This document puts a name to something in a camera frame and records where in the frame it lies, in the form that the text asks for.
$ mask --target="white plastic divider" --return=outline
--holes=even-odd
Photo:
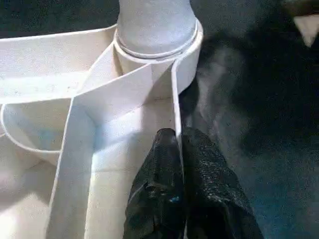
[[[0,39],[0,103],[72,97],[115,28]]]
[[[56,165],[70,99],[3,105],[0,120],[8,138]]]
[[[98,86],[104,74],[97,71],[96,81],[89,85],[98,87],[84,89],[73,100],[50,202],[47,239],[122,238],[132,181],[156,132],[170,127],[180,139],[178,93],[194,77],[201,40],[202,30],[173,69],[176,58],[136,60],[114,42],[124,74]]]
[[[43,238],[56,168],[0,136],[0,238]]]

